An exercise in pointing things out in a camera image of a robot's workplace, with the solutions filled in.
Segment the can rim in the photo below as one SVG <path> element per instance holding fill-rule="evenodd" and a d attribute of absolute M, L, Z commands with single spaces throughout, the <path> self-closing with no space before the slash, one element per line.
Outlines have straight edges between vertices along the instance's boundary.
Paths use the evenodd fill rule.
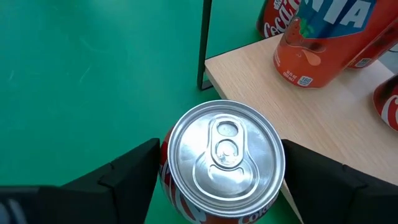
<path fill-rule="evenodd" d="M 258 120 L 258 123 L 264 123 L 263 126 L 266 126 L 267 129 L 271 132 L 270 138 L 271 142 L 270 144 L 274 149 L 276 149 L 276 154 L 279 152 L 279 157 L 280 157 L 280 171 L 279 174 L 281 175 L 275 175 L 271 182 L 273 183 L 273 187 L 269 189 L 268 192 L 270 192 L 269 197 L 264 197 L 262 200 L 258 200 L 257 202 L 250 204 L 247 208 L 241 208 L 237 212 L 217 212 L 216 209 L 212 209 L 210 207 L 207 207 L 205 203 L 199 202 L 194 196 L 195 194 L 188 188 L 186 184 L 181 181 L 183 177 L 179 174 L 179 171 L 177 169 L 178 164 L 177 164 L 177 158 L 176 158 L 176 150 L 178 146 L 179 139 L 181 137 L 181 134 L 183 133 L 182 129 L 182 124 L 186 122 L 186 117 L 192 113 L 195 113 L 195 110 L 198 108 L 202 108 L 208 104 L 214 104 L 214 103 L 219 103 L 219 102 L 229 102 L 232 104 L 237 104 L 240 107 L 243 107 L 244 111 L 246 111 L 246 114 L 249 115 L 251 114 Z M 221 216 L 221 217 L 228 217 L 228 218 L 239 218 L 239 217 L 245 217 L 246 215 L 251 215 L 254 212 L 257 212 L 264 208 L 265 206 L 270 205 L 270 203 L 273 202 L 273 200 L 278 196 L 279 190 L 282 186 L 283 179 L 284 179 L 284 173 L 285 173 L 285 155 L 284 155 L 284 150 L 283 150 L 283 145 L 282 141 L 280 140 L 279 135 L 277 134 L 275 128 L 271 125 L 271 123 L 262 115 L 260 112 L 256 111 L 255 109 L 251 108 L 248 105 L 232 101 L 232 100 L 214 100 L 214 101 L 207 101 L 202 104 L 199 104 L 192 109 L 188 110 L 176 123 L 174 126 L 171 135 L 170 135 L 170 140 L 169 140 L 169 145 L 167 149 L 167 158 L 169 160 L 169 164 L 173 164 L 174 166 L 169 166 L 170 168 L 170 173 L 174 179 L 174 182 L 178 189 L 181 191 L 181 193 L 189 200 L 191 201 L 195 206 L 200 208 L 201 210 L 205 211 L 206 213 L 210 213 L 212 215 L 216 216 Z"/>

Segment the pull tab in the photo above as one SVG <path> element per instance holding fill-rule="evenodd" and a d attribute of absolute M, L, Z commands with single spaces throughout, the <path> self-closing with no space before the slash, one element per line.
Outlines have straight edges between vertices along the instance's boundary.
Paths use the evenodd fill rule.
<path fill-rule="evenodd" d="M 216 165 L 233 169 L 243 160 L 244 128 L 238 118 L 224 114 L 211 127 L 211 157 Z"/>

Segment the fanta logo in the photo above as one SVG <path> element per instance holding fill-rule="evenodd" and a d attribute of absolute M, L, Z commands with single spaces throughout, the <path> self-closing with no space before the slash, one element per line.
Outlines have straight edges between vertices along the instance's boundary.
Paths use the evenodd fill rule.
<path fill-rule="evenodd" d="M 381 119 L 390 127 L 398 129 L 398 95 L 391 96 L 384 104 Z"/>
<path fill-rule="evenodd" d="M 307 20 L 314 33 L 307 38 L 328 38 L 361 32 L 376 0 L 303 0 L 297 16 Z"/>

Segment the green backdrop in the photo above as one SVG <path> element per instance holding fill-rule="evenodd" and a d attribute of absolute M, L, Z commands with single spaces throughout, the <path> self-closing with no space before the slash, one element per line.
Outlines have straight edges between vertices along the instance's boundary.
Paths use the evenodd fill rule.
<path fill-rule="evenodd" d="M 259 40 L 262 3 L 215 0 L 208 56 Z M 62 185 L 218 99 L 196 89 L 202 4 L 0 1 L 0 184 Z M 186 223 L 158 183 L 160 222 Z M 298 222 L 280 196 L 261 223 Z"/>

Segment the fanta bottle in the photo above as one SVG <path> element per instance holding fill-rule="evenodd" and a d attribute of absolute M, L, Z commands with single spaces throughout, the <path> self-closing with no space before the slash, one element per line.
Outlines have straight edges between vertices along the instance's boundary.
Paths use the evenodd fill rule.
<path fill-rule="evenodd" d="M 396 0 L 302 0 L 274 65 L 294 85 L 323 87 L 397 18 Z"/>
<path fill-rule="evenodd" d="M 360 53 L 351 63 L 349 68 L 364 68 L 372 64 L 391 47 L 398 43 L 398 21 L 393 23 L 369 47 Z"/>

